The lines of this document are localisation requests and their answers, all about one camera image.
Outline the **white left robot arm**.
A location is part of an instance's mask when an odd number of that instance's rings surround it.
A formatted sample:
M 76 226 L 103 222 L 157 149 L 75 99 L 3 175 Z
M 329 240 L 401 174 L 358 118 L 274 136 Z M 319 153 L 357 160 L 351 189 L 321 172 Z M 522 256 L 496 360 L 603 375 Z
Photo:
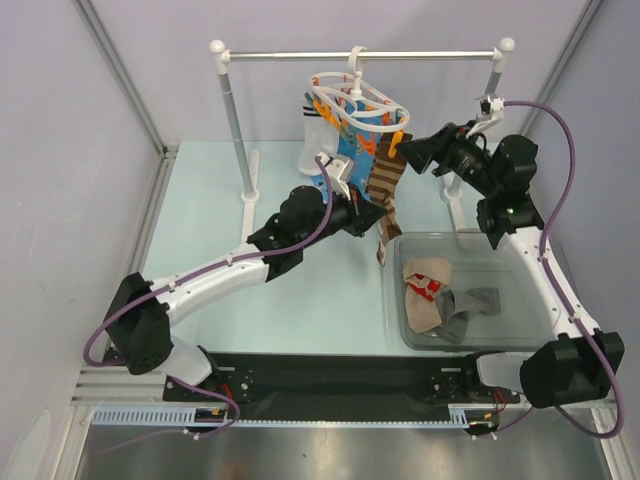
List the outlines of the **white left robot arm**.
M 220 376 L 201 347 L 172 332 L 189 315 L 236 291 L 265 284 L 298 266 L 305 248 L 340 231 L 363 236 L 385 214 L 360 193 L 315 187 L 291 191 L 256 232 L 220 260 L 155 281 L 140 273 L 125 277 L 104 320 L 120 361 L 132 375 L 159 371 L 185 384 L 199 400 L 214 397 Z

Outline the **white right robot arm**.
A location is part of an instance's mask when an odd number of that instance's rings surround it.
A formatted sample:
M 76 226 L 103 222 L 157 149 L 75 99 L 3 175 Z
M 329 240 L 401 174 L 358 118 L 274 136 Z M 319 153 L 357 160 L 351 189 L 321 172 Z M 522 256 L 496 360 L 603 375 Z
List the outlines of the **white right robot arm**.
M 523 394 L 537 408 L 622 399 L 616 376 L 625 347 L 616 332 L 605 333 L 582 307 L 548 243 L 548 222 L 530 196 L 537 172 L 537 145 L 513 134 L 494 152 L 477 144 L 469 125 L 449 123 L 436 134 L 405 140 L 396 150 L 418 174 L 453 173 L 477 191 L 477 223 L 491 248 L 521 283 L 550 331 L 529 356 L 483 352 L 463 373 L 461 388 L 484 401 L 497 387 Z

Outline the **beige red sock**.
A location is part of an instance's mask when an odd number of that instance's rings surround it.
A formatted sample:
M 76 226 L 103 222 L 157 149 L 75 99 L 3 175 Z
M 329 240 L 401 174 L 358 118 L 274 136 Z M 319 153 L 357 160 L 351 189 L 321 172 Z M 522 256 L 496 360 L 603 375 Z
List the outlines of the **beige red sock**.
M 407 292 L 430 303 L 451 284 L 451 278 L 451 263 L 443 257 L 412 257 L 403 266 Z
M 436 295 L 425 288 L 409 284 L 405 294 L 406 315 L 410 329 L 422 334 L 442 324 Z

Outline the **white striped sock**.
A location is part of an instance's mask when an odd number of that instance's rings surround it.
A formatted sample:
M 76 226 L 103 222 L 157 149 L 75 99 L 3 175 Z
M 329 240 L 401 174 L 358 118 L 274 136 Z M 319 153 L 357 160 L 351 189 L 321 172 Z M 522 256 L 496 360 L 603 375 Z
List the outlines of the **white striped sock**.
M 307 100 L 302 103 L 304 146 L 298 160 L 299 171 L 307 176 L 320 173 L 315 157 L 324 152 L 329 156 L 336 154 L 339 135 L 335 128 L 325 121 Z

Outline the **brown striped sock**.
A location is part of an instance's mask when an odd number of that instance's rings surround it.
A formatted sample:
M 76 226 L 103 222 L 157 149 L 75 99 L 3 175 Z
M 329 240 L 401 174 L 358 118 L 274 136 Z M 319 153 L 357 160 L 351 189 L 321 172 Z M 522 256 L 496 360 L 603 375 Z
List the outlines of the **brown striped sock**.
M 399 151 L 393 157 L 389 156 L 392 140 L 392 133 L 384 133 L 380 137 L 367 180 L 366 192 L 379 206 L 395 195 L 396 186 L 407 167 L 407 161 Z
M 378 247 L 376 258 L 380 266 L 386 263 L 388 243 L 402 234 L 402 229 L 396 218 L 396 202 L 393 197 L 384 200 L 386 214 L 378 221 Z

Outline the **grey sock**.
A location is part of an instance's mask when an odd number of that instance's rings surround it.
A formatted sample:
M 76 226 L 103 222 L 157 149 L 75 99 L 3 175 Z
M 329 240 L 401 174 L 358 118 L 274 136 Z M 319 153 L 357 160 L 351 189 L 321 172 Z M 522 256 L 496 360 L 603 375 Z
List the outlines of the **grey sock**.
M 466 337 L 469 313 L 473 301 L 463 292 L 445 291 L 436 299 L 441 324 L 434 329 L 438 338 L 451 344 L 461 344 Z
M 502 313 L 499 290 L 496 288 L 473 288 L 456 296 L 456 308 L 468 318 L 478 314 L 497 316 Z

